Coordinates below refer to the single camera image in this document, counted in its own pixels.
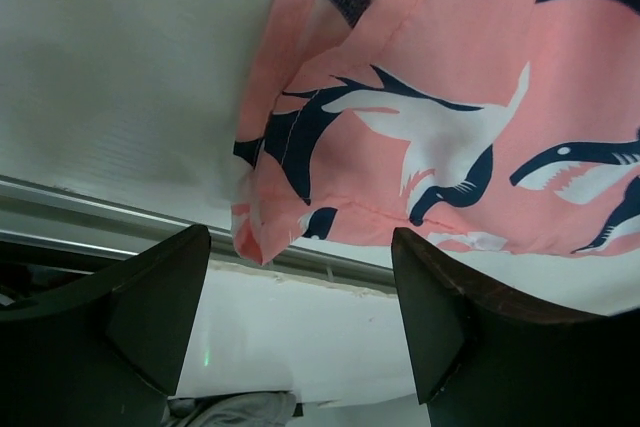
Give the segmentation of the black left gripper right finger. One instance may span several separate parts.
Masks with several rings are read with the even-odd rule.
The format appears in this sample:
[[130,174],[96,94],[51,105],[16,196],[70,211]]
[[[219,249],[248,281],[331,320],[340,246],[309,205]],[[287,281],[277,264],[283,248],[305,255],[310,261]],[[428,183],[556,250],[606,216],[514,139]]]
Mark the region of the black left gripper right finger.
[[639,313],[551,303],[407,228],[392,263],[417,398],[434,426],[635,426]]

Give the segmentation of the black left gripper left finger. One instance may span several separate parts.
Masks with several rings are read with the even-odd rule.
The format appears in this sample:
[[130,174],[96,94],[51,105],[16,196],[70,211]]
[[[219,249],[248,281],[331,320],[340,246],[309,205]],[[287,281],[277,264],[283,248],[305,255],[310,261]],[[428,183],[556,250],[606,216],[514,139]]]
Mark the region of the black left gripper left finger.
[[1,310],[4,426],[158,426],[178,387],[210,255],[193,225]]

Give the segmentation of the pink shark print shorts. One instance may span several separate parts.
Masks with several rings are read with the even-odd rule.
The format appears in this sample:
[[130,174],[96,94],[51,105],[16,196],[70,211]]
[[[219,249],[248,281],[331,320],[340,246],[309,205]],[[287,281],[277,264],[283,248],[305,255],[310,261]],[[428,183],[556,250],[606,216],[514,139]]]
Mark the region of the pink shark print shorts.
[[233,153],[236,251],[301,238],[639,246],[639,0],[273,0]]

